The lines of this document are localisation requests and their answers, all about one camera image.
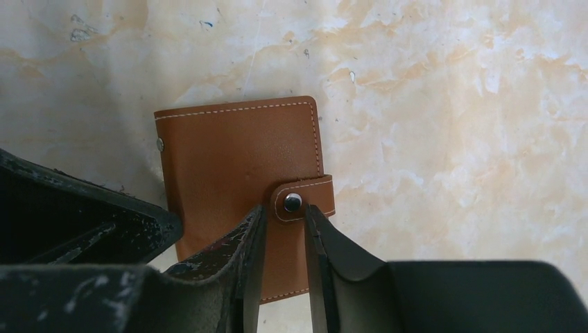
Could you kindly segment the brown leather card holder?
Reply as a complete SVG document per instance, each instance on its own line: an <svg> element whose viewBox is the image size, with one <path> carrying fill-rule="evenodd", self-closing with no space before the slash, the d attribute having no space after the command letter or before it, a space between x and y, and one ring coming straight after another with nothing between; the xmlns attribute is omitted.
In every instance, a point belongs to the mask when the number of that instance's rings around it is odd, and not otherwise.
<svg viewBox="0 0 588 333"><path fill-rule="evenodd" d="M212 244L261 205L268 220L261 302L307 293L306 207L325 216L336 211L315 99L202 105L154 117L168 209L183 223L178 259Z"/></svg>

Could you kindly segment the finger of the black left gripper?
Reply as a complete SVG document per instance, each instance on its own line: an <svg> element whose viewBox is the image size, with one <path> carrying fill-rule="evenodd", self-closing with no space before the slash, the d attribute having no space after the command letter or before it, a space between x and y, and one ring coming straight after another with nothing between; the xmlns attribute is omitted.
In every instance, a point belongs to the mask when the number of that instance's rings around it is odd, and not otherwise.
<svg viewBox="0 0 588 333"><path fill-rule="evenodd" d="M1 264L146 264L183 234L164 208L1 151Z"/></svg>

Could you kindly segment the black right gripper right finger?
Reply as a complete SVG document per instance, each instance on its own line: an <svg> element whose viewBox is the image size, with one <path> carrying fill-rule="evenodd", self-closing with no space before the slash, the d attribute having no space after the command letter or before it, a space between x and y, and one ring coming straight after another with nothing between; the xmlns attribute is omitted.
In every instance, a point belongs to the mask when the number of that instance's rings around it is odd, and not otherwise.
<svg viewBox="0 0 588 333"><path fill-rule="evenodd" d="M541 261L391 261L305 212L314 332L586 332L569 279Z"/></svg>

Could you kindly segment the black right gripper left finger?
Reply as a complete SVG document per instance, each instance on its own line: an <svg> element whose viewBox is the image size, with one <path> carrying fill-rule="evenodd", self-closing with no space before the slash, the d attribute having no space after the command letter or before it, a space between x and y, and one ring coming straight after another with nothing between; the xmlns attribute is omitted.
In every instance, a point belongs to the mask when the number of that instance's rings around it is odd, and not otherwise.
<svg viewBox="0 0 588 333"><path fill-rule="evenodd" d="M166 271L145 264L1 267L2 332L256 332L267 217Z"/></svg>

